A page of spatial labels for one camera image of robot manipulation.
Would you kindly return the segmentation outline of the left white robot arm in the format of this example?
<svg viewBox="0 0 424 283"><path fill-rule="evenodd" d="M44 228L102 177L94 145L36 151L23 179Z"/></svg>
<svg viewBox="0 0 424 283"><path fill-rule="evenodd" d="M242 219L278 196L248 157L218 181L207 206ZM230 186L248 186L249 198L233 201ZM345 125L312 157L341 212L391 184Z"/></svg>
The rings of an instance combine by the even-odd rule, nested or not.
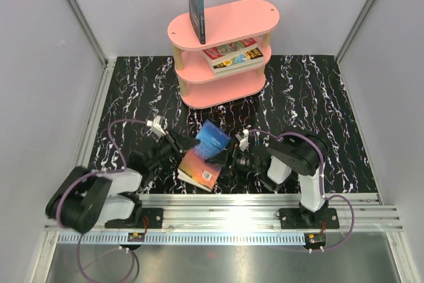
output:
<svg viewBox="0 0 424 283"><path fill-rule="evenodd" d="M126 169L101 172L76 166L46 204L45 214L80 234L88 233L96 223L111 229L147 227L149 216L134 193L153 180L157 167L171 157L181 160L200 143L168 131L150 149L131 151Z"/></svg>

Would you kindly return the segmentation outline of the red 13-storey treehouse book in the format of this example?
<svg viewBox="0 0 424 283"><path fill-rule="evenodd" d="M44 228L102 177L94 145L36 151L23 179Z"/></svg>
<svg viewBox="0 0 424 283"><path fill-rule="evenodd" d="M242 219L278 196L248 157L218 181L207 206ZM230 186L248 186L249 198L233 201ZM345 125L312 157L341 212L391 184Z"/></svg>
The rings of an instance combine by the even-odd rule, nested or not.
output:
<svg viewBox="0 0 424 283"><path fill-rule="evenodd" d="M221 44L211 48L202 50L204 57L214 64L221 63L226 60L230 60L240 54L248 52L258 46L257 41L254 38L245 38L238 41Z"/></svg>

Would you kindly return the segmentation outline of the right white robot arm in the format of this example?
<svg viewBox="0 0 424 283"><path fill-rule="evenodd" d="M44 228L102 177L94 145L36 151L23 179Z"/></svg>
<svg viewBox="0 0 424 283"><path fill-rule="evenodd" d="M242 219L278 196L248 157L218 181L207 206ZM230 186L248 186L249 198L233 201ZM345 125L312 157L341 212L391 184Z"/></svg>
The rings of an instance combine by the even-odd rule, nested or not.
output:
<svg viewBox="0 0 424 283"><path fill-rule="evenodd" d="M250 134L258 132L245 129L206 162L220 166L228 176L238 172L258 174L262 185L272 192L277 192L291 174L297 174L301 199L290 218L315 228L324 220L328 207L323 178L330 142L322 135L295 129L278 136L269 134L273 140L268 146L256 145L248 151Z"/></svg>

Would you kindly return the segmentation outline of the black yellow treehouse book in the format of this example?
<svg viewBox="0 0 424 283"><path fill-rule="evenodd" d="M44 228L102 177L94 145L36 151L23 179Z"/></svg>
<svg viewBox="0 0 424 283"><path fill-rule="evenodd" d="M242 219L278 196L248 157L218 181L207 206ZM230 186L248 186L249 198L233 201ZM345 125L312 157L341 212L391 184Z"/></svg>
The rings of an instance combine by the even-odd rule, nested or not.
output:
<svg viewBox="0 0 424 283"><path fill-rule="evenodd" d="M264 55L263 53L258 49L254 48L252 50L249 50L248 52L239 54L238 56L235 56L234 58L230 58L229 60L225 60L221 63L212 65L211 68L222 68L226 66L232 66L235 64L251 64L254 62L263 61Z"/></svg>

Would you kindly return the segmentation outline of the blue orange book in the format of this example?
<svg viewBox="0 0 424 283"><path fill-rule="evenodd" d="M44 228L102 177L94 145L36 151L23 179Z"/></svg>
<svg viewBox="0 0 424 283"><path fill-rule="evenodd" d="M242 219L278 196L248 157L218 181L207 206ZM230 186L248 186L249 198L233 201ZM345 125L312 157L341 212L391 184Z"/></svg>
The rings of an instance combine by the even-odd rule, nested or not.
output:
<svg viewBox="0 0 424 283"><path fill-rule="evenodd" d="M191 148L178 166L178 179L197 188L211 192L221 167L206 163L219 154L230 141L230 137L210 120L206 120L196 137L200 143Z"/></svg>

